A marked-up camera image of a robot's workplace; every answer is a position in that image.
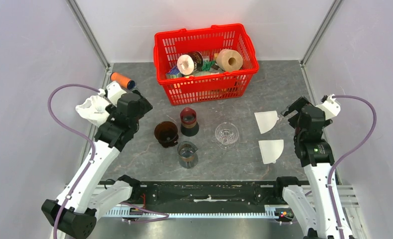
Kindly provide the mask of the clear glass coffee dripper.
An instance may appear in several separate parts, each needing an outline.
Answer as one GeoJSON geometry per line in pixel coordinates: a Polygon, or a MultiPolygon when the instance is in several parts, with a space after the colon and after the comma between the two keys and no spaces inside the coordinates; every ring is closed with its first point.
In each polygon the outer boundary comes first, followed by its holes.
{"type": "Polygon", "coordinates": [[[214,140],[222,149],[234,147],[239,136],[237,127],[231,122],[219,124],[214,131],[214,140]]]}

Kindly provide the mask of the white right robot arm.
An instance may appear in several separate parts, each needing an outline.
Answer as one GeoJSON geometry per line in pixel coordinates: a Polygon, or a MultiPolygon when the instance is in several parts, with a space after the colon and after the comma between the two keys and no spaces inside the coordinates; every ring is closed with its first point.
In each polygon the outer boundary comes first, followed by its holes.
{"type": "Polygon", "coordinates": [[[272,196],[276,202],[290,206],[306,239],[355,237],[339,197],[333,151],[323,138],[323,129],[339,112],[337,107],[330,98],[315,106],[306,97],[300,97],[281,112],[284,117],[296,112],[288,122],[295,130],[294,151],[307,176],[313,203],[308,201],[296,177],[277,177],[272,196]]]}

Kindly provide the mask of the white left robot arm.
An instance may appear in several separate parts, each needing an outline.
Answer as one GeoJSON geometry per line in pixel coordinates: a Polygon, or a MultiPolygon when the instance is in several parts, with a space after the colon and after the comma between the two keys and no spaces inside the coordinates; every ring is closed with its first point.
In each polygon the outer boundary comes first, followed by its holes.
{"type": "Polygon", "coordinates": [[[97,132],[94,138],[80,134],[90,144],[88,155],[57,198],[45,200],[41,207],[53,226],[54,239],[59,233],[86,239],[112,207],[125,200],[140,200],[141,189],[124,179],[97,196],[93,192],[109,165],[138,132],[139,120],[150,110],[151,103],[138,89],[125,90],[116,84],[95,90],[77,106],[81,117],[95,125],[97,132]]]}

